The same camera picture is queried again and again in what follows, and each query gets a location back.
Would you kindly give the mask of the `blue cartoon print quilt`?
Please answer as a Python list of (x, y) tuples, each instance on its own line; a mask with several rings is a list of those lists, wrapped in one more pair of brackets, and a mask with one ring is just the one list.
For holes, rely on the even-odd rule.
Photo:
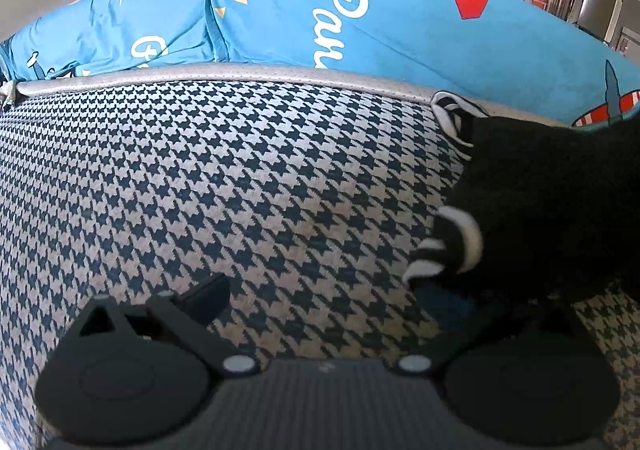
[(17, 82), (202, 62), (360, 73), (574, 127), (639, 113), (637, 65), (522, 0), (77, 0), (1, 45)]

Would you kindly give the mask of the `black garment with striped cuffs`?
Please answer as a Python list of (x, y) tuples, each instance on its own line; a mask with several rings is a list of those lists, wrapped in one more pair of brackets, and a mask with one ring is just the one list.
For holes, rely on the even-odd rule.
[(404, 279), (464, 309), (618, 285), (639, 294), (639, 121), (595, 131), (495, 117), (454, 93), (431, 108), (463, 171)]

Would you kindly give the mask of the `houndstooth sofa cushion cover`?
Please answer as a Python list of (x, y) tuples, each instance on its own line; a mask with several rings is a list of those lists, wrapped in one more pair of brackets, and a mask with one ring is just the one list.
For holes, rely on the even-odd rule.
[[(402, 279), (463, 171), (433, 96), (171, 71), (14, 86), (1, 102), (2, 447), (637, 448), (639, 294), (464, 309)], [(257, 374), (141, 444), (50, 430), (36, 383), (90, 300), (142, 305), (213, 275), (230, 303), (207, 329)], [(574, 308), (620, 384), (599, 436), (509, 444), (461, 421), (429, 378), (397, 371), (474, 311), (547, 301)]]

